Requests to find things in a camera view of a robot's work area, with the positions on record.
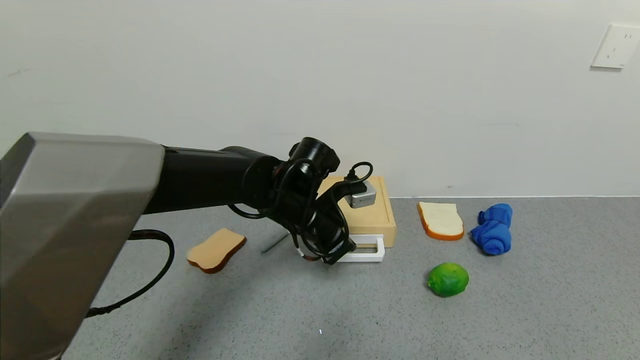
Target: speckled gray floor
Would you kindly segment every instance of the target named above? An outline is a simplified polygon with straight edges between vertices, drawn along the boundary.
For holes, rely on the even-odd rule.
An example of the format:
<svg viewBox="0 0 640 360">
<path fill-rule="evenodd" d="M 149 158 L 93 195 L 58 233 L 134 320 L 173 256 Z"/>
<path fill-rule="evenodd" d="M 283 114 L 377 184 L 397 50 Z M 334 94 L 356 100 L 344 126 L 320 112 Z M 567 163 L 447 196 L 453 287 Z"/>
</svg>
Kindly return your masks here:
<svg viewBox="0 0 640 360">
<path fill-rule="evenodd" d="M 427 238 L 417 201 L 392 200 L 396 246 L 379 264 L 309 263 L 288 242 L 261 254 L 277 225 L 226 208 L 143 217 L 175 240 L 171 270 L 85 320 L 64 359 L 638 359 L 640 198 L 455 199 L 467 230 L 478 211 L 513 206 L 513 249 L 494 258 L 468 238 Z M 189 266 L 188 249 L 220 227 L 248 243 L 218 274 Z M 162 243 L 128 243 L 96 305 L 146 284 L 165 256 Z M 470 284 L 441 299 L 423 284 L 446 261 Z"/>
</svg>

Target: cardboard box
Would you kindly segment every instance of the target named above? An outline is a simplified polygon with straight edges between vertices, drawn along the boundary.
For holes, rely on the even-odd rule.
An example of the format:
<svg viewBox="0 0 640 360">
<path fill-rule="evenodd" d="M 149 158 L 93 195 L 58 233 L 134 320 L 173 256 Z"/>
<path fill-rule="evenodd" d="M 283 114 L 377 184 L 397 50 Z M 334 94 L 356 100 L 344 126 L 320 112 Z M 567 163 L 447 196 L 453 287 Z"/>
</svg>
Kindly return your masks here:
<svg viewBox="0 0 640 360">
<path fill-rule="evenodd" d="M 327 177 L 318 194 L 324 193 L 334 183 L 343 180 L 343 177 Z M 381 176 L 372 176 L 369 182 L 376 188 L 376 202 L 371 206 L 359 209 L 351 209 L 344 199 L 338 202 L 340 209 L 349 225 L 351 234 L 382 234 L 385 247 L 392 247 L 396 242 L 396 220 L 394 219 L 391 203 L 385 186 L 385 180 Z"/>
</svg>

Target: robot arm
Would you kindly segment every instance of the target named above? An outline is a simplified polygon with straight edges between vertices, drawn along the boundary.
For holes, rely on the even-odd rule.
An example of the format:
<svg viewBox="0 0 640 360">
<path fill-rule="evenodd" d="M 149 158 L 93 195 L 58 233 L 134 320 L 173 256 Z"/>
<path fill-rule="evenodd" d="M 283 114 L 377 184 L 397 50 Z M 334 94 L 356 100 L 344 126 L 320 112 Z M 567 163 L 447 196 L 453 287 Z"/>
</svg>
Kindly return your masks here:
<svg viewBox="0 0 640 360">
<path fill-rule="evenodd" d="M 284 226 L 296 248 L 300 237 L 316 255 L 305 258 L 335 263 L 355 249 L 337 202 L 366 191 L 371 174 L 359 179 L 352 168 L 318 197 L 339 163 L 313 138 L 282 161 L 243 147 L 24 135 L 0 162 L 1 357 L 62 354 L 142 214 L 228 205 Z M 240 203 L 258 212 L 245 213 Z"/>
</svg>

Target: baseboard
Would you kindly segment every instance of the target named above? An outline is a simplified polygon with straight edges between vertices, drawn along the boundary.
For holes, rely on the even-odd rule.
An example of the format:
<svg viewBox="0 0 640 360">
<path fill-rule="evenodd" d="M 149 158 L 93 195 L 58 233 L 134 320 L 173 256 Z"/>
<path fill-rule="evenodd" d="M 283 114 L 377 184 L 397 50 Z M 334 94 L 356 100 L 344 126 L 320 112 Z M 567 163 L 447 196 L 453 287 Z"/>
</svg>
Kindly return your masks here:
<svg viewBox="0 0 640 360">
<path fill-rule="evenodd" d="M 553 197 L 640 197 L 640 195 L 530 195 L 530 196 L 390 196 L 390 199 L 521 199 Z"/>
</svg>

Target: toy bread slice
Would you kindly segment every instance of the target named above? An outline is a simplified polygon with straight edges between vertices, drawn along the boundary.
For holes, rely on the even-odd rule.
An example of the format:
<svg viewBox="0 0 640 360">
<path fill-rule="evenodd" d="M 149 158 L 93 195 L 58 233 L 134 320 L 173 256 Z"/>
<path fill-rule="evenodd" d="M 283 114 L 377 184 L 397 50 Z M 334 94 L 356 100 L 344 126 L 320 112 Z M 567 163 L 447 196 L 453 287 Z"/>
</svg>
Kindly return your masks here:
<svg viewBox="0 0 640 360">
<path fill-rule="evenodd" d="M 418 203 L 422 226 L 429 237 L 438 240 L 459 240 L 465 234 L 462 219 L 455 204 Z"/>
<path fill-rule="evenodd" d="M 203 243 L 191 248 L 187 255 L 189 264 L 207 274 L 222 270 L 227 261 L 246 243 L 246 238 L 223 227 Z"/>
</svg>

